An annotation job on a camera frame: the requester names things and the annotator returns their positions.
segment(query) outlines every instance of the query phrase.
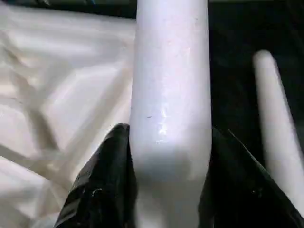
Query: black plastic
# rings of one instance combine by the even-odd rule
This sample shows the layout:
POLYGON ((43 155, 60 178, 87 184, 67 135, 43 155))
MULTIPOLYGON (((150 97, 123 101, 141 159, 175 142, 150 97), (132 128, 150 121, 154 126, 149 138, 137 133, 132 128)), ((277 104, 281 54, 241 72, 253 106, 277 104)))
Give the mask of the black plastic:
POLYGON ((200 214, 200 227, 304 228, 288 197, 230 130, 213 129, 200 214))
POLYGON ((54 227, 132 227, 136 194, 129 126, 119 124, 79 173, 54 227))

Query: white pole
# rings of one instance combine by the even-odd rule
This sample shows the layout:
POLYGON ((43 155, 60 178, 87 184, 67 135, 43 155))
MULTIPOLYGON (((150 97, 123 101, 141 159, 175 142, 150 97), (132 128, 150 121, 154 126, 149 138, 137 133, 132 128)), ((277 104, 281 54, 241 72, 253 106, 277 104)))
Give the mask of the white pole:
POLYGON ((266 168, 304 217, 303 155, 276 62, 267 51, 254 57, 266 168))
POLYGON ((130 146, 139 228, 196 228, 211 149, 207 0, 139 0, 130 146))

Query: white plastic pipe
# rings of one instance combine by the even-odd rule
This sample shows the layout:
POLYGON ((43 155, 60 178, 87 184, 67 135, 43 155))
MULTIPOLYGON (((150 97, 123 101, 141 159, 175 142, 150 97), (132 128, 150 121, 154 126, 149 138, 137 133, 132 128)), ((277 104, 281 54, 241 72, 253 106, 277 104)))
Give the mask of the white plastic pipe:
POLYGON ((276 62, 267 51, 254 57, 266 168, 304 217, 303 155, 276 62))
POLYGON ((139 0, 130 146, 139 228, 196 228, 211 149, 207 0, 139 0))

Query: white cylindrical rod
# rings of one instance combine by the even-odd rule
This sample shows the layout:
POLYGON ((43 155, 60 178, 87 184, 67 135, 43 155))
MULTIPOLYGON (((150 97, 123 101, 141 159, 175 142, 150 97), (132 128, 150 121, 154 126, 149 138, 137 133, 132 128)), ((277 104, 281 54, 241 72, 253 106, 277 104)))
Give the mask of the white cylindrical rod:
POLYGON ((207 0, 139 0, 130 147, 138 228, 196 228, 211 150, 207 0))
POLYGON ((276 62, 268 51, 254 56, 266 168, 304 217, 303 155, 276 62))

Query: rounded end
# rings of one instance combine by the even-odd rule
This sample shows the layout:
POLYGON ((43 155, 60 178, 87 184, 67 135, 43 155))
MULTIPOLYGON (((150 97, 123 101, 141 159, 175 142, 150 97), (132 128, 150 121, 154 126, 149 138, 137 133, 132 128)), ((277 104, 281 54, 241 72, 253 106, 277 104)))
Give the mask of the rounded end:
POLYGON ((190 162, 183 156, 185 152, 167 143, 145 148, 131 143, 131 153, 136 177, 142 181, 185 179, 190 171, 190 162))
POLYGON ((253 61, 255 63, 267 59, 273 59, 271 53, 267 50, 260 50, 253 55, 253 61))

